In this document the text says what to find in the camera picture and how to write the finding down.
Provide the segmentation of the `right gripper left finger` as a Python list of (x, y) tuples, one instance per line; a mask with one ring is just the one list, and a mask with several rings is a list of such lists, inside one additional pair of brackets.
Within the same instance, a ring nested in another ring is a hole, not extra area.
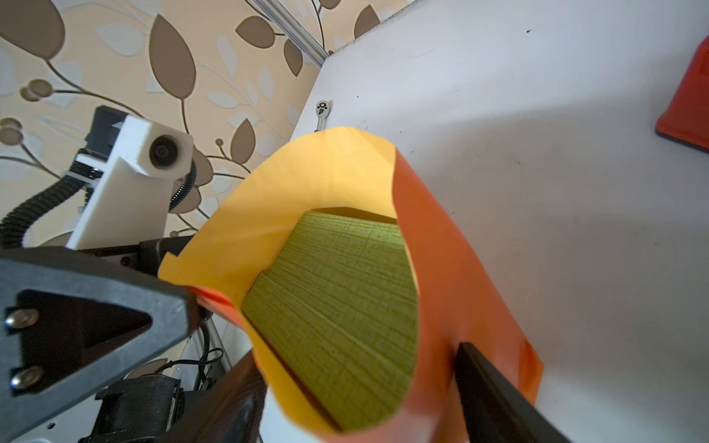
[(160, 441), (255, 442), (266, 394), (266, 382), (248, 352)]

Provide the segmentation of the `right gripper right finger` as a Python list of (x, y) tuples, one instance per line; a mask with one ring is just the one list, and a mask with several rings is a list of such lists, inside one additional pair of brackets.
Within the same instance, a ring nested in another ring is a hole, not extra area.
[(455, 380), (472, 442), (569, 443), (472, 343), (461, 343)]

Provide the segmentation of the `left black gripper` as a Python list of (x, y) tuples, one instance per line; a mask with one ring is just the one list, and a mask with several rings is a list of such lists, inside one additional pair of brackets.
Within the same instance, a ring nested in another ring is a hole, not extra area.
[(12, 440), (180, 343), (201, 323), (156, 278), (193, 236), (1, 253), (1, 437)]

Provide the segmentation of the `green gift box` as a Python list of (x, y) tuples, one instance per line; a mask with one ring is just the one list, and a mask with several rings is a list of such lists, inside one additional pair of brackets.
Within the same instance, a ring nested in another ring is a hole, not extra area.
[(395, 224), (305, 213), (242, 310), (341, 430), (377, 426), (403, 403), (417, 288)]

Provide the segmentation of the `yellow orange wrapping paper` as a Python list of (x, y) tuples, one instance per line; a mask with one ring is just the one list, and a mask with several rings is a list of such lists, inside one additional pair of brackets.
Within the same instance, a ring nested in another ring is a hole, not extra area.
[[(419, 347), (410, 392), (389, 421), (338, 434), (240, 311), (304, 212), (350, 208), (395, 219), (419, 292)], [(465, 236), (395, 146), (354, 127), (294, 140), (261, 164), (159, 277), (194, 287), (203, 306), (247, 332), (284, 415), (325, 442), (465, 442), (454, 356), (472, 343), (528, 400), (544, 367)]]

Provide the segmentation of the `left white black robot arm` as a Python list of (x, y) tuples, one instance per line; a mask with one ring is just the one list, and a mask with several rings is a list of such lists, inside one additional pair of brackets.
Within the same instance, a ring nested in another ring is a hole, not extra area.
[(1, 254), (1, 439), (88, 399), (91, 442), (151, 442), (171, 424), (176, 380), (130, 378), (197, 330), (187, 289), (64, 247)]

